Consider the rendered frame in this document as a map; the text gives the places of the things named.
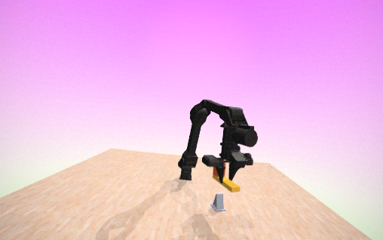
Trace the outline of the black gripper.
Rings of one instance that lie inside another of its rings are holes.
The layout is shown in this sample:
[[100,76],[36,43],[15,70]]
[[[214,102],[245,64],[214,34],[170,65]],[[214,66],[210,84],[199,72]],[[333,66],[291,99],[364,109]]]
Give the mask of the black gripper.
[[216,168],[219,175],[220,182],[222,183],[223,177],[224,177],[224,171],[226,169],[226,166],[224,166],[225,163],[229,163],[228,179],[230,181],[233,180],[237,170],[240,169],[240,168],[233,168],[231,166],[230,161],[224,161],[225,153],[227,152],[230,146],[232,146],[233,149],[237,149],[240,146],[237,143],[229,143],[225,141],[222,141],[222,143],[220,143],[220,146],[222,146],[222,151],[219,154],[221,158],[217,158],[214,155],[204,155],[202,158],[202,163],[204,163],[209,168]]

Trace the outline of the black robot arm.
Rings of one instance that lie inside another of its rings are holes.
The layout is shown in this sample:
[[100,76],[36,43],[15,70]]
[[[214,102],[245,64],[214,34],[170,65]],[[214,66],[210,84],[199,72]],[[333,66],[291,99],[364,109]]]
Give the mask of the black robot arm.
[[[258,135],[254,130],[254,126],[247,124],[242,108],[224,106],[212,100],[204,99],[194,105],[190,111],[191,131],[188,145],[178,162],[178,167],[181,169],[180,180],[192,180],[192,168],[195,168],[198,163],[196,149],[201,126],[206,122],[211,111],[218,114],[221,120],[224,121],[220,125],[223,128],[223,141],[237,143],[249,148],[254,147],[258,142]],[[241,153],[240,149],[240,147],[233,149],[230,146],[225,153],[225,160],[230,161],[233,168],[244,168],[251,161],[252,155],[249,152]]]

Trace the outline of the yellow bar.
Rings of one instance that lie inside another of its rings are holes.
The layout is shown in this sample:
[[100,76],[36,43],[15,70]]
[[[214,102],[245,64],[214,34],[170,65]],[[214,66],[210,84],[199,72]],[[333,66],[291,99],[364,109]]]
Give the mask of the yellow bar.
[[213,168],[213,178],[216,181],[218,181],[223,187],[228,189],[230,192],[240,192],[241,190],[241,187],[239,185],[236,185],[235,183],[231,182],[228,178],[225,177],[225,171],[222,183],[220,182],[216,168]]

